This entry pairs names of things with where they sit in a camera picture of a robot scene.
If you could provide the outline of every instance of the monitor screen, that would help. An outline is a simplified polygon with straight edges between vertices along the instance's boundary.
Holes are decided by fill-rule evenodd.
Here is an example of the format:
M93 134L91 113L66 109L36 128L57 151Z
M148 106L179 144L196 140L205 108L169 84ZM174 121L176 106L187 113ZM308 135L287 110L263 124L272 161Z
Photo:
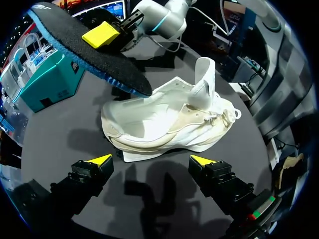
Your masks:
M95 7L89 8L89 9L85 9L83 11L80 11L80 12L72 15L72 17L80 16L81 14L88 12L90 10L96 9L96 8L106 9L107 11L112 13L115 17L117 17L119 20L124 20L126 17L125 3L123 0L113 1L113 2L109 2L106 4L99 5L99 6L95 6Z

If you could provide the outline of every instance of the gray table surface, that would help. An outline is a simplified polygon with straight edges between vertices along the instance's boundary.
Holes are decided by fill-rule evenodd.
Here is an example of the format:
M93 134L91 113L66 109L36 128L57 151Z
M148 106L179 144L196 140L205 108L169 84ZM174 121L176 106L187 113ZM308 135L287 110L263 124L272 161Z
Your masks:
M151 40L143 39L126 53L138 60L162 56L165 51ZM153 89L175 76L194 84L194 66L199 57L189 48L177 56L167 54L162 58L139 61L146 67L146 77ZM158 63L164 67L155 67ZM231 223L211 198L205 198L187 171L187 150L174 151L156 159L125 163L116 149L104 138L100 110L114 99L112 86L86 72L75 96L36 113L27 125L22 152L22 180L35 179L47 190L50 183L59 182L71 171L78 160L89 160L113 154L115 172L104 186L99 197L92 197L81 214L73 217L80 225L110 236L143 238L140 214L144 207L139 196L125 195L124 181L147 183L160 202L163 179L169 173L176 183L176 210L170 216L158 217L157 222L167 222L170 229L165 238L218 238ZM216 75L216 91L241 110L242 117L212 148L197 155L224 160L246 183L255 185L255 193L270 188L271 173L266 147L252 116L240 97L220 75Z

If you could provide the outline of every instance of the shoe upper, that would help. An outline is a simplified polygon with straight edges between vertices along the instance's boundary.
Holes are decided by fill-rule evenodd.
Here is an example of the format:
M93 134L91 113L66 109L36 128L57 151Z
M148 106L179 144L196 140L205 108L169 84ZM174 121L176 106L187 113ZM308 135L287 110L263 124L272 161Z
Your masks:
M196 85L175 77L147 99L107 102L101 113L103 131L115 147L133 152L213 143L241 116L214 91L214 80L215 62L199 58Z

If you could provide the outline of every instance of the shoelace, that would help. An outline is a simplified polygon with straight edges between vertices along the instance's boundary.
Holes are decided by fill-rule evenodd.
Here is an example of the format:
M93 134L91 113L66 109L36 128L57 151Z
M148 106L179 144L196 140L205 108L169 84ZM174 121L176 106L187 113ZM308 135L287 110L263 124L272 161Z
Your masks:
M209 113L210 115L205 117L205 120L212 120L214 118L222 116L225 113L226 118L230 123L234 123L242 115L240 110L223 104L222 98L217 92L214 93L213 111Z

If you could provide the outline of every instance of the teal container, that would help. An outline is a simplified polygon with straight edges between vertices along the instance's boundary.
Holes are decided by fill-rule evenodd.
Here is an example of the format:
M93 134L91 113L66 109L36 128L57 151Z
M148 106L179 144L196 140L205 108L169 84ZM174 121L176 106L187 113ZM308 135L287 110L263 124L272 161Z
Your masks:
M50 55L28 80L21 98L33 112L75 94L84 69L56 51Z

